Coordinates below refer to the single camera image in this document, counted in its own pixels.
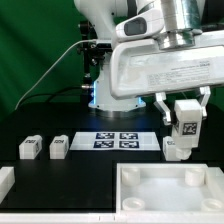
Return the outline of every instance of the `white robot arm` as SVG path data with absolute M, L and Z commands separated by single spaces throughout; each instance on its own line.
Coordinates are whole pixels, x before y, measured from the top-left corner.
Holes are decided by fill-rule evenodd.
M 138 15 L 116 27 L 113 15 L 127 15 L 126 0 L 75 3 L 95 27 L 98 39 L 110 42 L 113 48 L 95 85 L 95 95 L 105 97 L 100 100 L 103 104 L 97 103 L 99 107 L 133 110 L 141 106 L 137 97 L 155 95 L 165 125 L 173 125 L 175 156 L 170 156 L 166 143 L 171 141 L 166 138 L 166 159 L 188 159 L 191 149 L 198 146 L 201 122 L 207 115 L 209 86 L 224 83 L 224 32 L 201 35 L 205 0 L 136 0 Z M 174 123 L 163 102 L 166 93 L 191 89 L 199 90 L 201 99 L 176 101 Z

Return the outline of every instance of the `white box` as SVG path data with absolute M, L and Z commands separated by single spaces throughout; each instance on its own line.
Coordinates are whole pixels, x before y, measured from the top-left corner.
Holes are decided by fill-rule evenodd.
M 0 170 L 0 204 L 15 183 L 14 168 L 2 167 Z
M 40 135 L 27 137 L 19 146 L 20 159 L 35 159 L 42 150 Z
M 56 136 L 50 145 L 50 159 L 65 159 L 68 148 L 68 136 Z

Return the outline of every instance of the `blue light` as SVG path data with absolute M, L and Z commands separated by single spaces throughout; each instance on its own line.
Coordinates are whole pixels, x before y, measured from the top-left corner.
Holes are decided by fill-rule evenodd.
M 141 97 L 138 98 L 138 103 L 142 104 L 142 98 Z

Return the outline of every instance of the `green backdrop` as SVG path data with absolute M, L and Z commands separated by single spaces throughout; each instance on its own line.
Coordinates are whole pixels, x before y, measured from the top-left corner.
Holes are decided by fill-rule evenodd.
M 14 110 L 20 97 L 58 57 L 81 39 L 78 23 L 84 19 L 73 0 L 0 1 L 0 120 Z M 82 56 L 73 51 L 32 94 L 54 93 L 80 84 L 82 76 Z M 216 89 L 210 100 L 222 109 L 223 92 L 222 88 Z M 79 100 L 78 97 L 66 99 Z

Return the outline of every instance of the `printed label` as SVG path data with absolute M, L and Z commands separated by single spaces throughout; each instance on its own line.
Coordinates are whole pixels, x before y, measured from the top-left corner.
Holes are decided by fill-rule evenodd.
M 197 123 L 185 123 L 183 127 L 183 135 L 196 135 Z
M 139 149 L 138 141 L 120 141 L 119 147 L 124 149 Z
M 106 149 L 106 148 L 113 148 L 114 141 L 96 141 L 94 142 L 93 148 L 95 149 Z
M 137 133 L 120 133 L 120 139 L 138 139 Z
M 114 139 L 114 133 L 97 133 L 96 139 Z
M 55 140 L 54 143 L 56 143 L 56 144 L 62 144 L 62 143 L 64 143 L 64 140 Z
M 188 82 L 206 81 L 210 77 L 210 62 L 201 61 L 195 65 L 181 65 L 167 69 L 166 72 L 154 73 L 148 75 L 150 86 L 165 86 L 184 84 Z
M 33 144 L 33 143 L 35 143 L 36 142 L 36 140 L 26 140 L 25 141 L 25 143 L 28 143 L 28 144 Z

